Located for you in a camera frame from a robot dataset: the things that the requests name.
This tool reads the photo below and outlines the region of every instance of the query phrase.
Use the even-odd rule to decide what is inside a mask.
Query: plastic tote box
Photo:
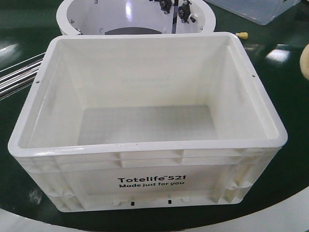
[[[239,203],[286,140],[235,35],[61,36],[9,150],[72,212]]]
[[[300,0],[204,0],[254,23],[266,25]]]

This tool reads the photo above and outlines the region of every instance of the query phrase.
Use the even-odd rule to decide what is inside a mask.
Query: yellow knob
[[[238,38],[241,38],[243,40],[246,40],[249,37],[248,33],[246,32],[236,33],[236,35],[238,36]]]

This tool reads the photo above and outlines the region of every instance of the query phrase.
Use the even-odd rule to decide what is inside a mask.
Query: green surface
[[[60,0],[2,0],[0,70],[42,53],[60,35]],[[211,6],[216,31],[247,31],[242,41],[287,131],[288,142],[236,205],[61,213],[7,151],[29,87],[0,101],[0,207],[43,222],[93,231],[172,231],[237,218],[278,203],[309,185],[309,81],[299,57],[309,43],[309,4],[302,1],[267,26]]]

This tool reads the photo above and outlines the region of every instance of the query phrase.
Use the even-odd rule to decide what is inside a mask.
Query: bin floor
[[[86,109],[78,144],[217,139],[207,106]]]

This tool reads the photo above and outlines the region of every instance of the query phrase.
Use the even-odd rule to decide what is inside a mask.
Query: metal rail
[[[30,64],[27,64],[22,68],[19,68],[18,70],[12,71],[4,76],[0,76],[0,100],[32,84],[33,79],[35,78],[41,66],[44,54],[45,53],[41,53],[35,57],[24,60],[18,64],[15,64],[9,68],[0,71],[1,75],[1,73],[7,73],[10,70],[21,66],[24,63],[31,62],[36,58],[40,58],[34,62],[31,62]]]

